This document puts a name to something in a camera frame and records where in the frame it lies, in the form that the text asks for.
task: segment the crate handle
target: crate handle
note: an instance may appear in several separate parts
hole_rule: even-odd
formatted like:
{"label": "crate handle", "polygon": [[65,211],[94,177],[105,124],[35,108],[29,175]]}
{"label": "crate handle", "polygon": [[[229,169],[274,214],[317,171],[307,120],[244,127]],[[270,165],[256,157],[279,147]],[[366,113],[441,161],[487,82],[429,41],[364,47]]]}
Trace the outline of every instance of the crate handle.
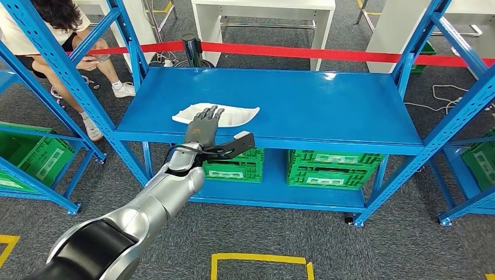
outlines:
{"label": "crate handle", "polygon": [[317,162],[358,163],[358,159],[359,156],[325,155],[324,153],[315,156]]}
{"label": "crate handle", "polygon": [[236,179],[244,178],[244,174],[242,174],[242,172],[210,171],[208,172],[208,176],[222,177],[222,178],[236,178]]}
{"label": "crate handle", "polygon": [[57,163],[58,159],[60,156],[64,153],[63,150],[61,149],[56,149],[53,154],[51,154],[50,158],[47,160],[47,162],[43,165],[43,167],[36,173],[36,178],[43,180],[45,179],[46,175],[48,172],[50,172],[51,168]]}
{"label": "crate handle", "polygon": [[328,178],[308,177],[306,183],[308,183],[308,184],[342,186],[344,184],[344,179],[328,179]]}
{"label": "crate handle", "polygon": [[483,169],[484,174],[486,177],[492,182],[495,183],[495,180],[493,180],[493,177],[495,175],[495,171],[493,168],[491,168],[488,160],[486,159],[485,155],[483,152],[477,152],[474,153],[476,161],[480,164],[481,168]]}

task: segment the white shirt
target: white shirt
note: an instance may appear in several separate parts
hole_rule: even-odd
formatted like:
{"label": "white shirt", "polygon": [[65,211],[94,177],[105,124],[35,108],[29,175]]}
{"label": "white shirt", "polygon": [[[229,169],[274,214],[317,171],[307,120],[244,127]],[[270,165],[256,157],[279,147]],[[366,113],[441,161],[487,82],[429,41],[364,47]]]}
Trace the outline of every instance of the white shirt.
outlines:
{"label": "white shirt", "polygon": [[[81,25],[77,27],[76,31],[83,31],[88,28],[90,21],[88,17],[79,9],[81,13]],[[54,29],[47,22],[45,24],[48,26],[50,32],[55,36],[58,43],[62,45],[67,39],[69,39],[72,34],[72,30],[60,30]],[[38,50],[34,47],[33,43],[24,35],[24,32],[19,28],[17,23],[7,12],[4,6],[0,3],[0,29],[2,29],[2,42],[9,48],[11,52],[15,55],[29,55],[29,54],[39,54]]]}

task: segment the dark hair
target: dark hair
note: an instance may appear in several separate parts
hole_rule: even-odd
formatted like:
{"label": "dark hair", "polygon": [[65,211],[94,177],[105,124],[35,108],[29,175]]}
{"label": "dark hair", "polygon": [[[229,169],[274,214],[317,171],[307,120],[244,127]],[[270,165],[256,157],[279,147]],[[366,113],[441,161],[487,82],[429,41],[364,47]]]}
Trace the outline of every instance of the dark hair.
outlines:
{"label": "dark hair", "polygon": [[41,18],[55,29],[77,30],[81,12],[72,0],[31,0]]}

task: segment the floor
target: floor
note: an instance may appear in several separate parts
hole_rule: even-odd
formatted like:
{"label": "floor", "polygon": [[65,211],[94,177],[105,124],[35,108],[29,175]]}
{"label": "floor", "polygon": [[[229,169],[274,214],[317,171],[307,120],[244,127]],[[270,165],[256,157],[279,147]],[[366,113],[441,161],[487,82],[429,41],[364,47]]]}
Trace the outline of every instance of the floor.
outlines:
{"label": "floor", "polygon": [[[156,8],[163,6],[163,1],[155,2]],[[358,15],[356,1],[336,0],[336,3],[326,47],[364,50],[371,33],[364,21],[354,25]],[[370,1],[368,10],[380,11],[383,3],[384,0]],[[176,0],[176,5],[179,20],[172,19],[167,23],[165,40],[176,40],[182,33],[195,30],[190,2]],[[224,32],[228,42],[294,47],[309,47],[312,36],[310,31],[304,30],[231,27]],[[109,34],[105,38],[114,43]],[[431,42],[439,53],[450,54],[450,47],[442,38],[432,38]],[[130,81],[122,57],[114,57],[112,61],[121,80]],[[309,61],[223,55],[219,67],[308,69]],[[367,71],[367,68],[364,63],[324,61],[322,70],[357,72]],[[94,71],[87,75],[100,84],[94,92],[117,122],[130,99],[111,96],[110,85],[100,73]],[[406,101],[442,107],[445,104],[432,97],[432,85],[466,88],[473,82],[466,69],[429,67],[422,75],[412,75]],[[461,92],[441,89],[438,94],[456,99]],[[427,135],[445,114],[421,107],[410,106],[408,109],[421,136]],[[81,118],[73,110],[67,112],[82,125]],[[67,133],[30,92],[18,85],[0,96],[0,120],[43,125],[53,127],[61,134]],[[490,112],[482,112],[456,137],[483,135],[493,125]],[[49,202],[0,198],[0,234],[20,236],[0,269],[0,279],[19,279],[40,267],[52,244],[68,228],[124,205],[139,192],[137,181],[108,143],[101,141],[98,146],[109,156],[104,165],[90,164],[72,195],[73,200],[82,202],[78,215],[68,216],[63,209]],[[133,143],[132,147],[138,149],[139,145]],[[152,146],[155,168],[163,161],[165,149],[163,145]],[[387,176],[402,160],[402,157],[391,158]],[[443,159],[439,157],[436,161],[459,198],[455,181]],[[133,279],[208,279],[211,255],[222,252],[305,257],[313,262],[315,279],[320,280],[481,280],[485,279],[486,273],[495,273],[495,219],[469,215],[456,220],[451,227],[442,227],[435,216],[446,208],[428,169],[416,173],[362,229],[345,225],[343,213],[189,203],[156,237]],[[301,265],[221,261],[218,277],[305,279],[305,270]]]}

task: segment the white table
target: white table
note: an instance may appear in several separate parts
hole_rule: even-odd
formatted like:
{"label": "white table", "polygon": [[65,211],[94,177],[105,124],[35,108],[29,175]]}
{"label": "white table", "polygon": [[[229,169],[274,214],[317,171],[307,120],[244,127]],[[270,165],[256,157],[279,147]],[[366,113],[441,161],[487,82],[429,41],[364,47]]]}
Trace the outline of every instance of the white table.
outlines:
{"label": "white table", "polygon": [[[311,47],[317,49],[325,48],[335,10],[334,0],[191,0],[191,3],[201,41],[222,42],[221,16],[314,20]],[[220,55],[204,52],[203,59],[216,65]],[[311,70],[318,71],[321,63],[321,59],[311,59]]]}
{"label": "white table", "polygon": [[[110,11],[106,0],[75,0],[75,2],[79,5],[81,10],[86,15],[106,15]],[[153,32],[153,29],[149,24],[147,17],[145,16],[141,0],[124,0],[123,2],[126,6],[126,10],[129,14],[131,22],[133,23],[133,28],[136,32],[139,43],[155,44],[155,33]],[[125,47],[126,44],[124,42],[124,39],[122,38],[122,35],[120,34],[120,31],[118,30],[117,25],[113,23],[110,26],[110,29],[113,33],[113,36],[117,40],[118,46]],[[154,55],[154,52],[146,52],[144,54],[147,63],[149,63],[151,59],[153,59]],[[131,58],[129,54],[124,54],[124,59],[126,60],[129,70],[131,70]]]}
{"label": "white table", "polygon": [[[402,53],[429,3],[430,0],[387,1],[366,51]],[[452,0],[445,17],[452,24],[484,26],[483,34],[471,47],[481,57],[495,57],[494,0]],[[375,73],[390,73],[395,66],[383,62],[367,64],[369,71]]]}

